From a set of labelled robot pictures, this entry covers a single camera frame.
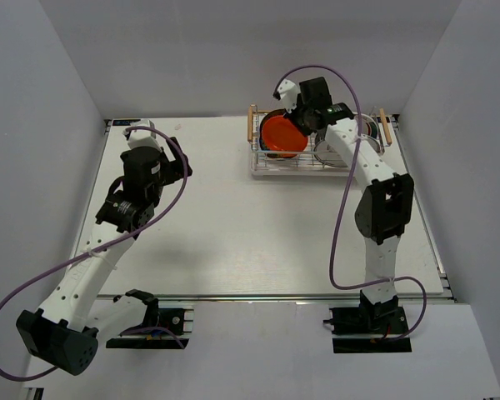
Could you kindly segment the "blue patterned plate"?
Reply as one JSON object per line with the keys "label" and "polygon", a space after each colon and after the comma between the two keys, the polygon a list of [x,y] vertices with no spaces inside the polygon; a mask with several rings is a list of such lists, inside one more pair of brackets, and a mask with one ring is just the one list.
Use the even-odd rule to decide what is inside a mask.
{"label": "blue patterned plate", "polygon": [[284,148],[268,147],[266,144],[262,144],[260,149],[267,158],[271,159],[291,159],[297,156],[295,152],[289,152]]}

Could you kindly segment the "white plate green rim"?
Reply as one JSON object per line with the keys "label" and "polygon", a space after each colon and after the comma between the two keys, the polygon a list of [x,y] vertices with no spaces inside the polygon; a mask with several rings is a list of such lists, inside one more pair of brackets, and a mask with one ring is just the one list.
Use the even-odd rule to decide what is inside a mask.
{"label": "white plate green rim", "polygon": [[383,140],[381,139],[379,126],[372,120],[363,120],[362,134],[367,137],[367,140],[374,151],[378,154],[384,154],[385,149]]}

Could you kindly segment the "black label sticker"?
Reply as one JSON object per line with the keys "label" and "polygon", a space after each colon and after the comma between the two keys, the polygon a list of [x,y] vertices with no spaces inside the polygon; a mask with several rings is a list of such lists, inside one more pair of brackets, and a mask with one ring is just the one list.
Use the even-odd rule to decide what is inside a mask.
{"label": "black label sticker", "polygon": [[117,119],[112,121],[112,125],[128,127],[138,122],[140,122],[140,119]]}

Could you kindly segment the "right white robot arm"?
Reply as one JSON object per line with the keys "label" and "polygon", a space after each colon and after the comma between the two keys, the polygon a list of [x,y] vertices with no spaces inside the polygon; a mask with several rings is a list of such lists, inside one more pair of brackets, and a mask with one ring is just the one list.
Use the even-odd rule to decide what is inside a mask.
{"label": "right white robot arm", "polygon": [[345,103],[333,102],[324,77],[300,83],[283,79],[274,96],[300,133],[323,137],[346,163],[347,183],[357,183],[362,191],[354,220],[366,246],[365,281],[356,288],[368,306],[359,312],[359,320],[369,332],[379,332],[390,321],[388,309],[398,305],[396,255],[411,220],[413,179],[381,159],[363,135],[363,120]]}

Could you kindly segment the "white plate red lettering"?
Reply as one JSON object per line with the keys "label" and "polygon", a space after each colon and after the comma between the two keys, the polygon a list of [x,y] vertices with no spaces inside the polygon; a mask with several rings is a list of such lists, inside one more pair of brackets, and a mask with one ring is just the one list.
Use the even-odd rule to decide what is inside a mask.
{"label": "white plate red lettering", "polygon": [[324,139],[315,139],[313,156],[323,165],[333,168],[347,168],[341,156]]}

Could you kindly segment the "orange plate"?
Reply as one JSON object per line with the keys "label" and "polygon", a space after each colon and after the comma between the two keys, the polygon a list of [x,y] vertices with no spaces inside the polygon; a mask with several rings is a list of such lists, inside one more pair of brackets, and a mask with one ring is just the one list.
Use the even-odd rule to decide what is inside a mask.
{"label": "orange plate", "polygon": [[259,146],[266,144],[272,148],[284,148],[291,153],[304,151],[308,138],[302,135],[284,117],[273,117],[259,127]]}

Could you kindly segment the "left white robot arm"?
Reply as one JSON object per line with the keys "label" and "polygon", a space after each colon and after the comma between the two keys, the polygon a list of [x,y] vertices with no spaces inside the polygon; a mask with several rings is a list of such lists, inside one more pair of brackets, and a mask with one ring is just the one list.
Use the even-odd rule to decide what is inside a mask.
{"label": "left white robot arm", "polygon": [[139,229],[154,218],[163,188],[191,173],[175,138],[168,159],[153,132],[133,131],[122,153],[123,175],[110,186],[84,251],[86,259],[67,268],[61,282],[36,312],[24,311],[17,330],[36,358],[77,376],[94,359],[98,347],[120,333],[149,333],[159,324],[158,300],[131,289],[112,304],[93,312],[93,304]]}

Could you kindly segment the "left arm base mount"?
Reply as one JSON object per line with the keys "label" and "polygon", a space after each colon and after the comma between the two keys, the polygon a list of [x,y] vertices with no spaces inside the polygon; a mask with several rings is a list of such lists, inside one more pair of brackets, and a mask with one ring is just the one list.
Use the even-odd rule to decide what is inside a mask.
{"label": "left arm base mount", "polygon": [[107,349],[184,350],[193,331],[194,310],[189,306],[160,306],[149,292],[130,290],[127,299],[145,307],[141,323],[106,342]]}

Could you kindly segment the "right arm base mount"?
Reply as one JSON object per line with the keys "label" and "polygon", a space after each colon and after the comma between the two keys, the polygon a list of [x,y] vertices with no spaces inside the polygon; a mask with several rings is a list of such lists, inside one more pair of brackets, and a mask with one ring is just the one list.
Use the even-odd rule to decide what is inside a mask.
{"label": "right arm base mount", "polygon": [[336,354],[410,353],[408,321],[398,296],[372,304],[360,295],[356,307],[333,307],[323,325],[332,332]]}

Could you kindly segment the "yellow patterned plate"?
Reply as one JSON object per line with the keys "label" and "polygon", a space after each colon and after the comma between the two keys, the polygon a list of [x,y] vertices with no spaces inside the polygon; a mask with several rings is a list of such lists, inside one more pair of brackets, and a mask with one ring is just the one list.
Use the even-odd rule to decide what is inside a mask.
{"label": "yellow patterned plate", "polygon": [[260,124],[263,125],[264,123],[266,123],[268,120],[270,120],[271,118],[274,118],[274,117],[280,117],[282,118],[285,114],[285,110],[284,109],[276,109],[276,110],[272,110],[271,112],[268,112],[261,120]]}

